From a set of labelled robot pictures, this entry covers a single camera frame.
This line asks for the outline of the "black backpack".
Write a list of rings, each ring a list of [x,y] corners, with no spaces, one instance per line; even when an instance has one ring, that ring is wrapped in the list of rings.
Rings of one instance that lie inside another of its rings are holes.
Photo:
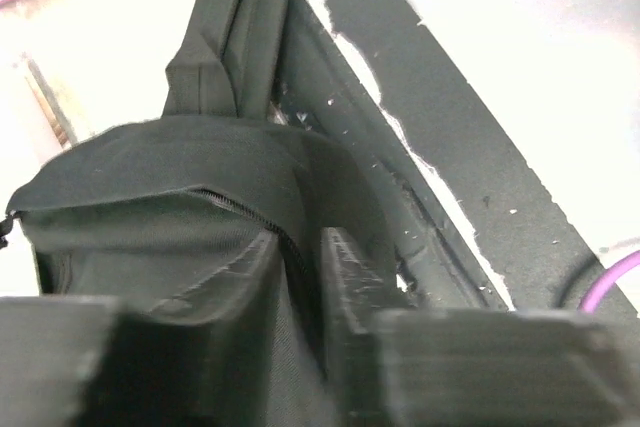
[[[322,234],[348,233],[396,288],[394,246],[350,152],[272,123],[289,0],[196,0],[160,118],[112,128],[11,197],[3,234],[31,244],[38,297],[109,297],[143,314],[277,239],[280,285],[262,426],[340,426],[330,391]]]

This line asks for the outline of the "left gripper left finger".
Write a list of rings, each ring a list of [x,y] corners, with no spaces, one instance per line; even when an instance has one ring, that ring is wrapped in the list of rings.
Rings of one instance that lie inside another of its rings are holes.
[[[1,302],[5,426],[262,426],[280,285],[259,234],[159,312],[109,297]]]

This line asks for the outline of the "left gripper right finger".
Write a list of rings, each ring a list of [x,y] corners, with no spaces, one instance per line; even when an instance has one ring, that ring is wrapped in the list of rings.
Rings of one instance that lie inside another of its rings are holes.
[[[322,234],[340,426],[635,426],[639,377],[613,326],[565,311],[416,309],[341,229]]]

